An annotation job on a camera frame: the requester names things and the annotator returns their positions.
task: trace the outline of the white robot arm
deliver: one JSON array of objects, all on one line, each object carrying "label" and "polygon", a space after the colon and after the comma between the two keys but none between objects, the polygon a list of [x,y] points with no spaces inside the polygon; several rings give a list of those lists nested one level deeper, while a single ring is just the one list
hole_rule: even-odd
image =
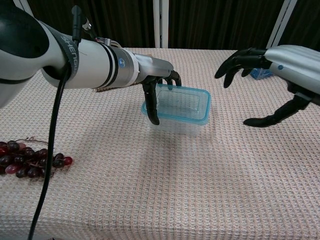
[{"label": "white robot arm", "polygon": [[250,118],[243,123],[247,126],[265,128],[280,123],[308,104],[320,106],[320,52],[297,45],[280,45],[269,49],[249,48],[239,50],[220,66],[215,78],[225,75],[224,87],[228,88],[234,75],[243,69],[242,77],[253,68],[270,71],[287,82],[287,90],[294,98],[264,118]]},{"label": "white robot arm", "polygon": [[[81,22],[83,28],[90,31],[87,19]],[[57,87],[66,68],[71,68],[65,84],[69,89],[121,88],[142,83],[148,117],[155,125],[160,123],[156,84],[164,79],[170,85],[174,80],[181,86],[179,74],[168,61],[94,40],[79,39],[77,46],[73,36],[56,31],[15,6],[1,6],[0,108],[7,105],[38,70]]]}]

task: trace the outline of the plastic food container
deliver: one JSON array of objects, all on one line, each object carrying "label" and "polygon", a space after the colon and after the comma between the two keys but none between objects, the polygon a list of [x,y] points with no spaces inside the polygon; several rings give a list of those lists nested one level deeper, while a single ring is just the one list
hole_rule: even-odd
[{"label": "plastic food container", "polygon": [[160,125],[153,125],[147,115],[146,102],[141,112],[152,129],[171,133],[197,135],[208,123],[211,95],[203,89],[157,84],[157,115]]}]

